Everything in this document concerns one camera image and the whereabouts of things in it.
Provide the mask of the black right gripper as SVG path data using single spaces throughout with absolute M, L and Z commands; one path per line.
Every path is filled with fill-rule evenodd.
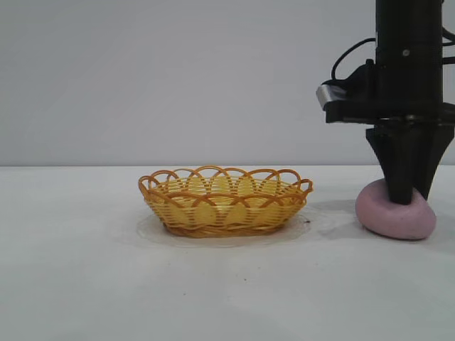
M 338 78 L 343 59 L 369 42 L 375 44 L 375 57 Z M 335 61 L 324 83 L 326 122 L 453 124 L 454 105 L 442 94 L 442 68 L 454 63 L 442 55 L 448 45 L 444 37 L 375 37 L 356 43 Z M 366 139 L 382 168 L 389 200 L 409 205 L 414 189 L 428 199 L 454 140 L 454 126 L 375 126 L 366 130 Z

